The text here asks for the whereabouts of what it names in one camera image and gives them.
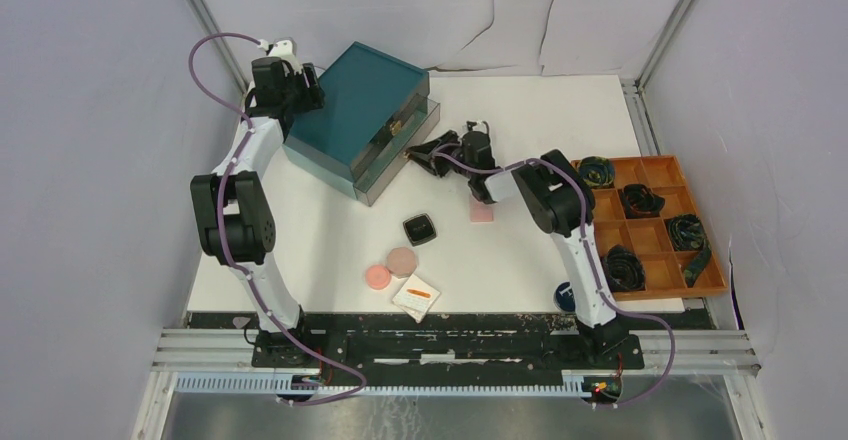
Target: pink circular lid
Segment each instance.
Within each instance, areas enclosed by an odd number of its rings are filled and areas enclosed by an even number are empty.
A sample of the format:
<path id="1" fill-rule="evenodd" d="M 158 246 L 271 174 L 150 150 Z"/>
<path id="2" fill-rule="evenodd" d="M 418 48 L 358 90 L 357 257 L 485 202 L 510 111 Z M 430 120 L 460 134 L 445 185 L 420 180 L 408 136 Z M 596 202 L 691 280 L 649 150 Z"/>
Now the pink circular lid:
<path id="1" fill-rule="evenodd" d="M 386 266 L 389 271 L 399 277 L 408 277 L 418 267 L 418 259 L 415 258 L 415 252 L 406 248 L 399 247 L 389 252 L 386 258 Z"/>
<path id="2" fill-rule="evenodd" d="M 372 265 L 365 271 L 365 283 L 374 290 L 386 288 L 392 281 L 389 269 L 382 265 Z"/>

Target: white table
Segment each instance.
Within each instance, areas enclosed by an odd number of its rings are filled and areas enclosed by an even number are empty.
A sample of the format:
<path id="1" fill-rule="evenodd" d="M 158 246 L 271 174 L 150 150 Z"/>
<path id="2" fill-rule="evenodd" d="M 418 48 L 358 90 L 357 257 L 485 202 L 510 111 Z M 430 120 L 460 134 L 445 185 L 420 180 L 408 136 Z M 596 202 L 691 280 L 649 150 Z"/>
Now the white table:
<path id="1" fill-rule="evenodd" d="M 441 103 L 433 137 L 486 120 L 501 165 L 555 148 L 569 160 L 639 155 L 616 76 L 432 78 L 430 98 Z M 416 273 L 442 292 L 431 312 L 555 312 L 554 288 L 566 274 L 548 235 L 520 198 L 495 205 L 494 223 L 470 223 L 465 183 L 408 163 L 366 207 L 293 166 L 281 150 L 262 185 L 277 224 L 274 254 L 292 295 L 307 312 L 399 312 L 391 298 L 402 282 L 374 291 L 363 274 L 392 248 L 409 246 L 402 222 L 427 213 L 438 238 L 414 251 Z M 677 310 L 682 302 L 647 307 Z M 203 256 L 188 309 L 252 305 L 233 275 Z"/>

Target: teal box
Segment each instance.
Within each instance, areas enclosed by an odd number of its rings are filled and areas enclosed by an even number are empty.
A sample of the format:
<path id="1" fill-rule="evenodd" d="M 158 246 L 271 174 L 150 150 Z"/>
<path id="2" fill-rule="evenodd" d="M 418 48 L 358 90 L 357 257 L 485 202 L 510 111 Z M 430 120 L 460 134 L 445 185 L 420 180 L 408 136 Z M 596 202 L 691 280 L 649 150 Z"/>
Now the teal box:
<path id="1" fill-rule="evenodd" d="M 320 77 L 324 108 L 298 115 L 286 139 L 292 163 L 366 205 L 403 166 L 407 146 L 439 121 L 430 77 L 361 43 Z"/>

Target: wooden tray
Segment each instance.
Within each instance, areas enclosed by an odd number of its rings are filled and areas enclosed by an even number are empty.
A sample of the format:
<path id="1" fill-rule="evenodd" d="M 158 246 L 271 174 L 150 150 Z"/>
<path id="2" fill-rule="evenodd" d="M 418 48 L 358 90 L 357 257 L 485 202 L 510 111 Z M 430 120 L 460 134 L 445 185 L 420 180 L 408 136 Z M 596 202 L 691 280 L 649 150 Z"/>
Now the wooden tray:
<path id="1" fill-rule="evenodd" d="M 645 290 L 615 293 L 616 300 L 648 300 L 704 297 L 727 291 L 727 281 L 715 253 L 691 288 L 683 281 L 683 269 L 698 253 L 675 252 L 665 220 L 684 213 L 700 217 L 683 170 L 674 156 L 611 158 L 615 167 L 612 188 L 594 189 L 595 239 L 598 254 L 606 256 L 615 245 L 634 252 L 645 267 Z M 641 183 L 665 198 L 657 218 L 626 219 L 619 194 L 625 185 Z"/>

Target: purple cable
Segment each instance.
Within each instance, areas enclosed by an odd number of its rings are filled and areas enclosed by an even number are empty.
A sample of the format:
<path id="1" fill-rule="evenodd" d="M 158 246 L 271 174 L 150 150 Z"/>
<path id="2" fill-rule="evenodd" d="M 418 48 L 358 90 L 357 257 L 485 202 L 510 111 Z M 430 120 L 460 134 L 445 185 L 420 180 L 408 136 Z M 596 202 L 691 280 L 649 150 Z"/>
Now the purple cable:
<path id="1" fill-rule="evenodd" d="M 221 175 L 221 183 L 218 185 L 216 214 L 217 214 L 217 220 L 218 220 L 219 226 L 224 225 L 224 190 L 225 190 L 225 187 L 227 185 L 227 179 L 229 178 L 230 174 L 232 174 L 233 168 L 235 168 L 236 163 L 238 163 L 237 160 L 238 160 L 239 156 L 241 155 L 242 151 L 244 151 L 244 148 L 247 146 L 247 142 L 250 140 L 250 137 L 253 136 L 253 120 L 251 120 L 250 116 L 248 116 L 247 113 L 245 113 L 245 111 L 242 110 L 241 108 L 239 108 L 237 105 L 232 104 L 232 103 L 224 100 L 223 98 L 215 95 L 211 91 L 209 91 L 209 89 L 206 88 L 200 82 L 200 79 L 197 77 L 197 73 L 194 70 L 194 55 L 197 53 L 197 50 L 204 43 L 208 42 L 209 40 L 214 40 L 216 38 L 223 38 L 223 37 L 241 38 L 243 40 L 247 40 L 247 41 L 250 41 L 250 42 L 253 42 L 253 43 L 259 45 L 259 40 L 255 39 L 253 37 L 247 36 L 247 35 L 243 35 L 241 33 L 229 33 L 229 32 L 215 33 L 215 34 L 201 38 L 200 41 L 198 41 L 196 44 L 194 44 L 194 47 L 192 47 L 191 53 L 189 53 L 189 56 L 188 56 L 188 71 L 191 74 L 191 79 L 194 80 L 194 83 L 198 86 L 198 88 L 200 88 L 200 90 L 202 90 L 203 93 L 205 93 L 207 96 L 209 96 L 212 100 L 215 100 L 216 102 L 223 105 L 224 107 L 236 112 L 242 119 L 244 119 L 245 122 L 247 122 L 247 132 L 245 132 L 244 137 L 242 138 L 241 142 L 239 142 L 238 146 L 236 147 L 235 152 L 233 152 L 232 159 L 227 162 L 227 168 L 224 169 L 224 173 L 223 173 L 223 175 Z M 250 286 L 250 291 L 253 294 L 253 297 L 256 299 L 256 304 L 259 305 L 260 310 L 262 310 L 263 312 L 269 312 L 268 306 L 265 304 L 265 300 L 262 299 L 262 296 L 259 294 L 259 290 L 256 288 L 256 284 L 253 281 L 253 273 L 250 270 L 248 270 L 247 268 L 242 267 L 241 265 L 237 265 L 236 262 L 233 260 L 232 253 L 230 252 L 230 245 L 227 242 L 227 236 L 221 235 L 220 238 L 221 238 L 221 250 L 224 252 L 224 258 L 227 260 L 227 264 L 230 267 L 238 270 L 239 272 L 241 272 L 245 275 L 245 277 L 247 278 L 247 284 Z M 354 395 L 355 393 L 357 393 L 360 390 L 362 390 L 363 388 L 365 388 L 366 385 L 368 385 L 368 380 L 365 378 L 365 375 L 354 370 L 353 368 L 348 367 L 347 365 L 344 365 L 342 363 L 336 362 L 335 360 L 329 359 L 329 358 L 321 355 L 320 353 L 313 351 L 312 349 L 310 349 L 309 347 L 307 347 L 306 345 L 301 343 L 298 339 L 296 339 L 294 337 L 294 335 L 289 333 L 288 329 L 282 324 L 282 322 L 280 322 L 279 319 L 277 319 L 276 315 L 273 315 L 273 313 L 271 315 L 268 315 L 268 319 L 271 320 L 271 323 L 273 323 L 274 326 L 279 328 L 280 331 L 283 332 L 283 335 L 285 335 L 286 338 L 290 342 L 292 342 L 297 348 L 303 350 L 305 353 L 307 353 L 308 355 L 310 355 L 313 358 L 321 360 L 321 361 L 327 363 L 328 365 L 332 365 L 332 366 L 334 366 L 338 369 L 344 370 L 344 371 L 356 376 L 360 380 L 360 385 L 358 387 L 355 387 L 352 390 L 348 390 L 346 392 L 338 393 L 336 395 L 331 395 L 329 397 L 320 398 L 318 400 L 309 400 L 309 401 L 298 402 L 298 403 L 294 403 L 294 402 L 290 401 L 289 405 L 296 405 L 296 406 L 299 406 L 299 407 L 308 407 L 310 405 L 322 405 L 322 404 L 325 404 L 325 403 L 335 402 L 335 401 L 342 400 L 344 398 L 350 397 L 351 395 Z"/>
<path id="2" fill-rule="evenodd" d="M 539 165 L 542 165 L 542 166 L 548 168 L 550 171 L 556 173 L 560 177 L 562 177 L 562 179 L 565 180 L 565 182 L 568 183 L 569 186 L 571 186 L 571 188 L 573 188 L 575 192 L 577 192 L 577 198 L 580 200 L 580 241 L 583 243 L 583 247 L 586 250 L 586 255 L 589 258 L 589 266 L 592 267 L 592 276 L 595 277 L 595 287 L 598 289 L 598 294 L 601 296 L 601 300 L 603 300 L 604 303 L 608 307 L 610 307 L 614 312 L 618 313 L 619 315 L 623 315 L 625 317 L 630 317 L 630 318 L 638 318 L 638 319 L 642 319 L 642 320 L 650 320 L 650 321 L 654 321 L 656 323 L 659 323 L 668 332 L 668 341 L 670 343 L 670 353 L 668 355 L 668 362 L 665 365 L 665 370 L 663 371 L 662 375 L 660 375 L 659 380 L 657 380 L 656 383 L 654 383 L 651 386 L 651 388 L 645 390 L 644 392 L 640 393 L 639 395 L 636 395 L 635 397 L 629 398 L 629 399 L 627 399 L 623 402 L 620 402 L 620 403 L 614 403 L 614 404 L 611 404 L 611 405 L 605 405 L 605 404 L 598 404 L 598 405 L 600 405 L 602 407 L 608 407 L 608 408 L 624 407 L 626 405 L 637 402 L 639 400 L 643 400 L 646 397 L 648 397 L 649 395 L 651 395 L 652 393 L 654 393 L 660 387 L 660 385 L 662 385 L 663 382 L 665 382 L 666 379 L 668 379 L 668 376 L 671 373 L 671 368 L 674 365 L 674 356 L 675 356 L 675 350 L 676 350 L 676 347 L 677 347 L 677 342 L 676 342 L 676 339 L 674 337 L 674 331 L 671 329 L 671 325 L 669 325 L 668 322 L 666 322 L 665 320 L 663 320 L 662 318 L 660 318 L 656 315 L 648 315 L 648 314 L 644 314 L 644 313 L 633 313 L 633 312 L 627 312 L 627 311 L 620 309 L 617 305 L 612 303 L 610 301 L 610 299 L 607 298 L 606 295 L 604 295 L 601 292 L 601 290 L 603 288 L 601 275 L 600 275 L 600 273 L 598 273 L 597 265 L 595 265 L 594 256 L 592 255 L 592 247 L 591 247 L 591 245 L 589 245 L 589 241 L 586 238 L 586 214 L 588 212 L 587 203 L 586 203 L 586 196 L 583 195 L 583 190 L 580 188 L 580 186 L 577 184 L 577 182 L 574 181 L 574 179 L 571 178 L 564 171 L 562 171 L 561 168 L 557 167 L 556 165 L 554 165 L 554 164 L 552 164 L 548 161 L 545 161 L 545 160 L 542 160 L 542 159 L 539 159 L 539 158 L 529 158 L 529 159 L 527 159 L 523 162 L 516 162 L 516 163 L 506 167 L 505 169 L 499 168 L 499 169 L 496 169 L 496 170 L 478 170 L 476 168 L 473 168 L 473 167 L 470 167 L 468 165 L 463 164 L 459 160 L 457 160 L 457 159 L 455 159 L 455 158 L 453 158 L 449 155 L 445 155 L 444 153 L 440 153 L 439 150 L 441 150 L 441 148 L 442 147 L 437 148 L 433 152 L 433 155 L 438 156 L 438 157 L 442 157 L 442 158 L 446 158 L 446 159 L 450 160 L 451 162 L 453 162 L 454 165 L 457 165 L 458 167 L 463 168 L 463 169 L 465 169 L 465 170 L 467 170 L 471 173 L 479 173 L 479 174 L 483 174 L 483 175 L 490 174 L 490 173 L 494 174 L 494 173 L 500 173 L 500 172 L 503 172 L 503 171 L 509 171 L 509 170 L 512 170 L 514 168 L 517 168 L 521 165 L 528 164 L 528 163 L 529 164 L 539 164 Z"/>

